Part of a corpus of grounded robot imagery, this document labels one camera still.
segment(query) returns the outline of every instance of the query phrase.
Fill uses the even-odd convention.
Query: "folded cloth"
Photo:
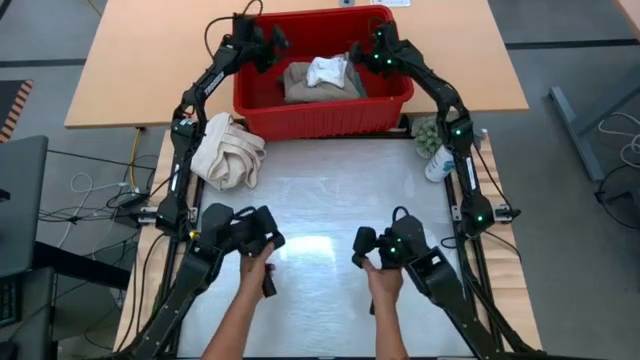
[[[244,181],[254,188],[266,156],[264,140],[244,131],[229,113],[219,113],[207,123],[205,136],[191,159],[191,171],[218,190]]]
[[[285,103],[328,102],[367,97],[360,82],[360,76],[351,62],[347,62],[342,88],[328,82],[320,82],[310,87],[307,83],[309,66],[310,63],[307,62],[292,62],[284,71],[282,81]]]
[[[321,82],[328,82],[343,88],[348,63],[344,55],[334,56],[331,59],[314,58],[307,70],[307,85],[314,87]]]

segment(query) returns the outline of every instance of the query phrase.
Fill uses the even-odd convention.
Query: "forearm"
[[[375,304],[376,359],[407,360],[409,355],[402,342],[395,304]]]
[[[256,305],[250,296],[238,292],[204,351],[202,360],[242,359]]]

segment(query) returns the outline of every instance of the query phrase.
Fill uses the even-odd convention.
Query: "handle grip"
[[[276,285],[273,283],[273,279],[271,278],[271,269],[269,265],[264,266],[264,280],[262,280],[262,294],[265,298],[276,295],[278,291],[276,290]]]

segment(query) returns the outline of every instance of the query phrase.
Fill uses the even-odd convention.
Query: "table leg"
[[[577,116],[564,93],[558,86],[549,89],[549,96],[558,109],[562,120],[569,130],[569,134],[580,153],[589,177],[593,181],[602,181],[604,174],[600,162],[593,153],[591,143],[587,139],[587,133],[598,123],[609,116],[617,108],[624,105],[640,92],[640,66],[634,68],[631,73],[621,80],[616,86],[605,93],[589,111]]]
[[[33,249],[32,267],[38,269],[46,266],[53,267],[57,273],[62,275],[121,290],[127,290],[131,276],[129,271],[119,267],[36,241]]]

